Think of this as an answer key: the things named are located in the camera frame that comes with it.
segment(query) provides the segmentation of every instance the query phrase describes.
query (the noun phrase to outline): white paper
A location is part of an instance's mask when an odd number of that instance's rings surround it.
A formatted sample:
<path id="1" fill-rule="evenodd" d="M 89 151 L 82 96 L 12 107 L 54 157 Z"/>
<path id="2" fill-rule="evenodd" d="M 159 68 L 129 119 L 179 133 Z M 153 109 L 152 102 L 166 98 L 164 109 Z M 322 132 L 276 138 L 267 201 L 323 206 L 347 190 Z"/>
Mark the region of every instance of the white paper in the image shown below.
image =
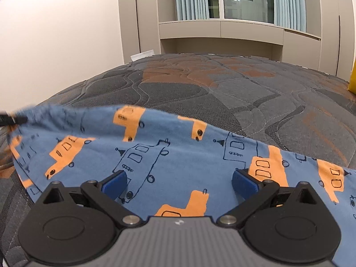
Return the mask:
<path id="1" fill-rule="evenodd" d="M 154 55 L 154 51 L 153 50 L 149 50 L 149 51 L 146 51 L 146 52 L 142 52 L 142 53 L 138 53 L 138 54 L 132 55 L 131 59 L 132 59 L 132 61 L 136 61 L 138 59 L 149 57 L 149 56 L 153 56 L 153 55 Z"/>

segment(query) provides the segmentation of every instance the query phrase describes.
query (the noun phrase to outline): gray gripper housing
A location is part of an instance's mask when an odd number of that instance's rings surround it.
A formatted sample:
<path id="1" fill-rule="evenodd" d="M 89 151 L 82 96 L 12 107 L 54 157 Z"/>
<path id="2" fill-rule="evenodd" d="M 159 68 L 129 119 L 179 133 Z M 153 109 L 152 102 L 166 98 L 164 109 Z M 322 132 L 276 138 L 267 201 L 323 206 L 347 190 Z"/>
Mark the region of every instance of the gray gripper housing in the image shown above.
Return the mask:
<path id="1" fill-rule="evenodd" d="M 218 227 L 209 217 L 152 217 L 142 227 L 122 231 L 118 240 L 105 254 L 90 262 L 76 265 L 76 267 L 218 266 L 290 265 L 272 262 L 258 255 L 245 244 L 235 229 Z M 335 267 L 326 261 L 309 266 Z M 30 262 L 26 267 L 45 265 Z"/>

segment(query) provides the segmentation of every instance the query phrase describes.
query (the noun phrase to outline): blue gripper pad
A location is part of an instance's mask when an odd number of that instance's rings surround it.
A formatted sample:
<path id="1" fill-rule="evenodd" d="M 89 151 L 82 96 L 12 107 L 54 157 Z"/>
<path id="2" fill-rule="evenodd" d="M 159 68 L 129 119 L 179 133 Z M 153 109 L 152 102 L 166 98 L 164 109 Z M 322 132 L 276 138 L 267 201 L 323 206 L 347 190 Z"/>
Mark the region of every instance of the blue gripper pad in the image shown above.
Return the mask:
<path id="1" fill-rule="evenodd" d="M 247 172 L 248 169 L 235 169 L 232 180 L 234 191 L 245 200 L 257 193 L 262 187 L 261 182 L 248 175 Z"/>
<path id="2" fill-rule="evenodd" d="M 99 184 L 101 185 L 101 192 L 114 200 L 126 189 L 127 175 L 123 170 L 119 170 L 102 180 Z"/>

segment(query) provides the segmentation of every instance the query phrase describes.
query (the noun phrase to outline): quilted mattress cover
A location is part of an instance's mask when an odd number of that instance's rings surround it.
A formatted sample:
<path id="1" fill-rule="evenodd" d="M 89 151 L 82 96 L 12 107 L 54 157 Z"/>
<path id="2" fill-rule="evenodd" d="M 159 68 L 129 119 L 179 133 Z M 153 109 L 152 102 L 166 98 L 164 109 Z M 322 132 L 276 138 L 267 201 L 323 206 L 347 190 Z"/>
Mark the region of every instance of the quilted mattress cover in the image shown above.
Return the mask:
<path id="1" fill-rule="evenodd" d="M 44 103 L 159 109 L 356 169 L 356 96 L 347 87 L 335 76 L 265 58 L 166 54 L 106 71 Z M 0 266 L 3 258 L 9 266 L 26 263 L 17 229 L 32 204 L 15 172 L 0 173 Z"/>

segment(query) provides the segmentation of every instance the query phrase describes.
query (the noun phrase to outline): window frame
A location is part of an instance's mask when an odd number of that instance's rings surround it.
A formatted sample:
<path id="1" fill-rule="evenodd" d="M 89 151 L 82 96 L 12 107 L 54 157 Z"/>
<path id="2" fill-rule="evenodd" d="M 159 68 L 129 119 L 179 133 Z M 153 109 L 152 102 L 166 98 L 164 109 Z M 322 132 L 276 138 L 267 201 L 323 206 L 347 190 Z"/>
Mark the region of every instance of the window frame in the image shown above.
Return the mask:
<path id="1" fill-rule="evenodd" d="M 219 18 L 210 18 L 210 20 L 216 19 L 225 19 L 225 9 L 224 9 L 224 0 L 219 0 Z"/>

